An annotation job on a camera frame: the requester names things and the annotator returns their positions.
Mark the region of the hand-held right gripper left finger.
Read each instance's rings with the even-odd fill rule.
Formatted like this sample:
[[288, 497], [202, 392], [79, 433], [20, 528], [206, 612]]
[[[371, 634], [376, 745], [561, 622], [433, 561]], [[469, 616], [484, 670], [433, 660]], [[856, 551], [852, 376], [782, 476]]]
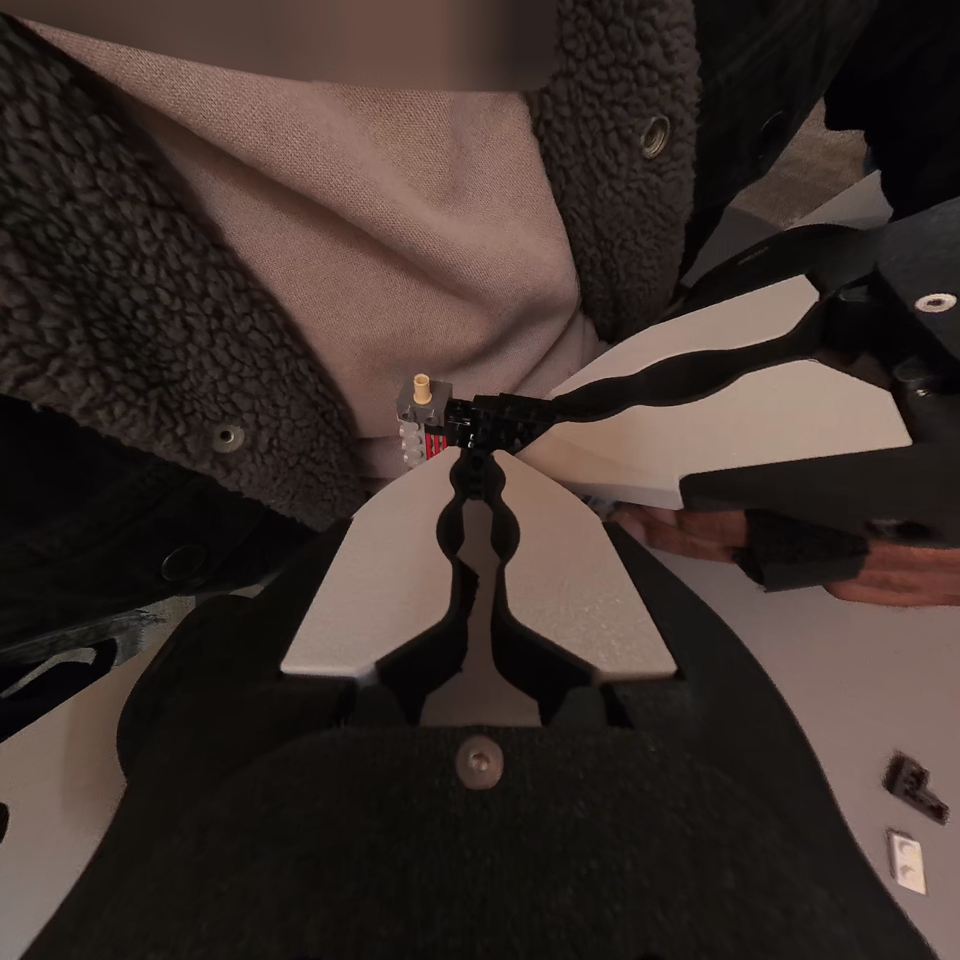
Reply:
[[282, 660], [284, 675], [447, 683], [462, 672], [478, 584], [460, 557], [462, 454], [445, 450], [357, 510]]

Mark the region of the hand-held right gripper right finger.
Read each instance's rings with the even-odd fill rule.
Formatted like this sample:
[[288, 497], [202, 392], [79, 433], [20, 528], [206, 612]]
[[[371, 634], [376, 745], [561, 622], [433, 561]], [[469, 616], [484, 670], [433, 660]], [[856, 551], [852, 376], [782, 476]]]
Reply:
[[600, 683], [673, 676], [677, 664], [599, 516], [514, 456], [493, 454], [518, 528], [505, 562], [507, 608]]

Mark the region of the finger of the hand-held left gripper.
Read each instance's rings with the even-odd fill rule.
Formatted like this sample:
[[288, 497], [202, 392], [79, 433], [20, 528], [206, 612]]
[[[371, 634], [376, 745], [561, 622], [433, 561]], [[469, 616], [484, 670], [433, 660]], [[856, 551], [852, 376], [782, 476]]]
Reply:
[[558, 423], [518, 459], [576, 494], [677, 511], [690, 474], [911, 445], [887, 390], [804, 360], [685, 404]]
[[700, 400], [761, 366], [764, 344], [789, 335], [818, 300], [801, 275], [668, 319], [610, 347], [554, 390], [550, 404], [590, 420]]

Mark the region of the black brick car chassis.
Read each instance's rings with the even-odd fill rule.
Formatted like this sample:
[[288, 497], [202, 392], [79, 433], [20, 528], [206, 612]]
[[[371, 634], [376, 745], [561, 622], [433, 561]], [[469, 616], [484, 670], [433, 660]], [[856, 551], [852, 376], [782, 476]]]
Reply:
[[394, 410], [408, 471], [451, 449], [517, 453], [559, 422], [548, 401], [510, 393], [461, 399], [450, 382], [424, 373], [403, 384]]

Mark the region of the small white brick plate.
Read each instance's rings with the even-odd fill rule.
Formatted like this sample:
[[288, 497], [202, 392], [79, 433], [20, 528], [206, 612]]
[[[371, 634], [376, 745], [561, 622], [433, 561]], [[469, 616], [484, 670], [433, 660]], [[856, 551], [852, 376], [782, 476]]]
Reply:
[[895, 884], [913, 894], [929, 895], [925, 859], [920, 842], [902, 830], [885, 831], [891, 877]]

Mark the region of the grey desk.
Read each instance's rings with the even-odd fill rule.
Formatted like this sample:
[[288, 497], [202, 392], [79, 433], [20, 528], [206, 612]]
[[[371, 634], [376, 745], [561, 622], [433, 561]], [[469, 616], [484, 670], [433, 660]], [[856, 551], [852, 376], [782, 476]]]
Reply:
[[[619, 414], [553, 410], [546, 432]], [[553, 480], [677, 665], [600, 682], [507, 607], [494, 454], [522, 450], [458, 450], [462, 672], [282, 673], [365, 504], [258, 595], [207, 601], [121, 689], [2, 745], [2, 958], [958, 958], [958, 612], [770, 591], [612, 519], [655, 507]], [[884, 789], [897, 752], [946, 825]]]

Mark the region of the person's left hand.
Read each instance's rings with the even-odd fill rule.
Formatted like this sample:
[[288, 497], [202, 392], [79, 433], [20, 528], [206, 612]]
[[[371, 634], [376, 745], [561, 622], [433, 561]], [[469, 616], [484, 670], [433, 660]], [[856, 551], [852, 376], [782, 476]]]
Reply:
[[[611, 518], [642, 545], [691, 559], [732, 564], [735, 552], [747, 544], [747, 520], [741, 511], [673, 511], [621, 504]], [[872, 541], [859, 574], [829, 583], [825, 590], [853, 603], [958, 607], [959, 553]]]

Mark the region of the blue jeans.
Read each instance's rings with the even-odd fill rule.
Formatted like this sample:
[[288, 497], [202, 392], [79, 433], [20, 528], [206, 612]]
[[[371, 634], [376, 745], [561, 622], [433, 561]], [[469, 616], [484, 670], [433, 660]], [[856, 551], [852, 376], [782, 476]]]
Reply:
[[3, 647], [1, 740], [165, 640], [193, 607], [174, 597]]

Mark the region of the beige sweatshirt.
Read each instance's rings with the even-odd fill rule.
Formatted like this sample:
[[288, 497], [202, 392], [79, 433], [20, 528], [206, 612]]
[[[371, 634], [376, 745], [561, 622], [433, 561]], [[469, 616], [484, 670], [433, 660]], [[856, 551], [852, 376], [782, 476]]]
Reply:
[[599, 354], [518, 93], [272, 78], [24, 24], [120, 91], [284, 308], [362, 475], [404, 473], [402, 380], [541, 398]]

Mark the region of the black L-shaped brick plate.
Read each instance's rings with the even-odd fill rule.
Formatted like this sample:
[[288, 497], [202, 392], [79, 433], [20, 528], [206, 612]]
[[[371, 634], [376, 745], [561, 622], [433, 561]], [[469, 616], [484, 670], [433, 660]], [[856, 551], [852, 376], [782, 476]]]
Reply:
[[902, 752], [892, 755], [883, 779], [884, 789], [931, 822], [945, 826], [951, 810], [930, 788], [930, 771]]

